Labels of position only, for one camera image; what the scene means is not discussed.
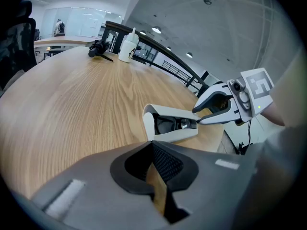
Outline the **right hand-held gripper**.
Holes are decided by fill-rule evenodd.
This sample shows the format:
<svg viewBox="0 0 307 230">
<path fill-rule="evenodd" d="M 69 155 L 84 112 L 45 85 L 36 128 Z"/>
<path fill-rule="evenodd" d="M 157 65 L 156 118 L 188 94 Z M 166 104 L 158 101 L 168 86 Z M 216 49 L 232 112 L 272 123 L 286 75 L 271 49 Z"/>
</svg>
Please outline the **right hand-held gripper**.
<svg viewBox="0 0 307 230">
<path fill-rule="evenodd" d="M 238 125 L 261 114 L 272 102 L 270 91 L 274 87 L 266 69 L 241 72 L 241 76 L 226 83 L 217 82 L 203 86 L 197 94 L 192 112 L 209 109 L 213 114 L 197 121 L 200 125 L 225 124 L 236 121 Z"/>
</svg>

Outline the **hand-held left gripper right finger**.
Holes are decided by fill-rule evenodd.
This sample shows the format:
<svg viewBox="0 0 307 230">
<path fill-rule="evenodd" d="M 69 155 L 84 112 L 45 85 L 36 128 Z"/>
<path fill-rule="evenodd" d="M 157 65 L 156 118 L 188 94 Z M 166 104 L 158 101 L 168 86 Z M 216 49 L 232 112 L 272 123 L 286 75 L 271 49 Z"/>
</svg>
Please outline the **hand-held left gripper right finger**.
<svg viewBox="0 0 307 230">
<path fill-rule="evenodd" d="M 259 149 L 245 156 L 152 142 L 154 165 L 166 185 L 164 230 L 226 229 L 257 172 Z"/>
</svg>

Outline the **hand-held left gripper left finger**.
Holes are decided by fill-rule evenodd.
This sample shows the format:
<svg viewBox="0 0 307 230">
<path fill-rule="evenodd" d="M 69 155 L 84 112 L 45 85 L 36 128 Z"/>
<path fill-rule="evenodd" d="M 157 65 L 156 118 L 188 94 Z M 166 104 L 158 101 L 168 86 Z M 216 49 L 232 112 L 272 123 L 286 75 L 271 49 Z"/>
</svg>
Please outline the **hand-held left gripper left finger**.
<svg viewBox="0 0 307 230">
<path fill-rule="evenodd" d="M 112 178 L 111 163 L 149 145 L 141 142 L 86 156 L 42 185 L 31 197 L 60 227 L 74 230 L 162 230 L 169 222 L 150 195 L 132 194 Z"/>
</svg>

